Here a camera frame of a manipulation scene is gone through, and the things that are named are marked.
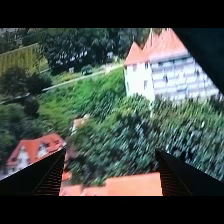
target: road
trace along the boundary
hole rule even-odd
[[[119,64],[119,65],[114,65],[110,68],[110,71],[113,71],[117,68],[121,68],[123,67],[123,64]],[[71,84],[73,82],[78,82],[80,80],[84,80],[84,79],[89,79],[89,78],[92,78],[94,76],[97,76],[97,75],[101,75],[101,74],[104,74],[105,73],[105,70],[104,71],[100,71],[100,72],[95,72],[91,75],[88,75],[88,76],[83,76],[83,77],[80,77],[80,78],[76,78],[76,79],[72,79],[72,80],[69,80],[69,81],[66,81],[66,82],[63,82],[63,83],[60,83],[60,84],[57,84],[57,85],[54,85],[54,86],[51,86],[51,87],[48,87],[48,88],[45,88],[43,89],[42,91],[43,92],[46,92],[48,90],[52,90],[52,89],[55,89],[57,87],[61,87],[61,86],[64,86],[64,85],[68,85],[68,84]]]

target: white building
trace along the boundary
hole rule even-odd
[[[219,93],[172,29],[150,34],[143,50],[133,43],[124,74],[127,96],[153,101],[157,95],[183,100]]]
[[[1,175],[1,179],[51,155],[65,144],[64,140],[56,133],[38,139],[21,140],[7,160],[6,173]]]

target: black ridged object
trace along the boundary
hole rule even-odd
[[[0,181],[0,195],[59,196],[65,149]]]
[[[163,196],[224,196],[224,183],[156,150]]]

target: yellow field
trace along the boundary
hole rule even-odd
[[[10,67],[19,66],[27,70],[31,70],[38,58],[38,44],[33,44],[27,47],[19,48],[14,51],[9,51],[0,54],[0,76]]]

